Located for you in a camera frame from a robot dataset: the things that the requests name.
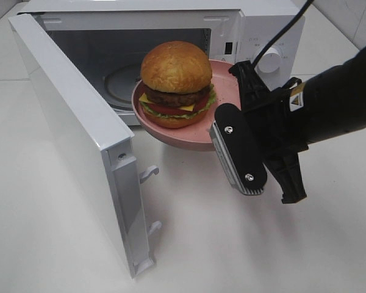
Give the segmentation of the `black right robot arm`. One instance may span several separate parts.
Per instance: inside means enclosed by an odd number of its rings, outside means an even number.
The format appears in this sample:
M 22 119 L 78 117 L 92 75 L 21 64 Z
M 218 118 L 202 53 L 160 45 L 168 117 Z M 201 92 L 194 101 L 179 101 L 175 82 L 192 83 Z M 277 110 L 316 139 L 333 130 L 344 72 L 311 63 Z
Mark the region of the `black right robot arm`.
M 366 47 L 355 57 L 307 81 L 289 79 L 270 90 L 249 61 L 229 72 L 239 85 L 245 139 L 234 167 L 248 190 L 271 173 L 284 204 L 306 198 L 299 153 L 312 143 L 366 128 Z

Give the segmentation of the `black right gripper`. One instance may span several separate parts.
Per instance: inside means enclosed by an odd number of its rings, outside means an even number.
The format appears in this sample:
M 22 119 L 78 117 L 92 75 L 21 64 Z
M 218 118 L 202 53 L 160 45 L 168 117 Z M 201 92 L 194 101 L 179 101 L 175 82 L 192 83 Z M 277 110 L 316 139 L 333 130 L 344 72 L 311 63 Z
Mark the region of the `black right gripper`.
M 307 197 L 298 153 L 307 143 L 292 131 L 290 95 L 302 85 L 291 78 L 282 87 L 269 90 L 249 60 L 228 69 L 238 82 L 240 106 L 259 144 L 265 166 L 282 189 L 283 204 L 294 204 Z

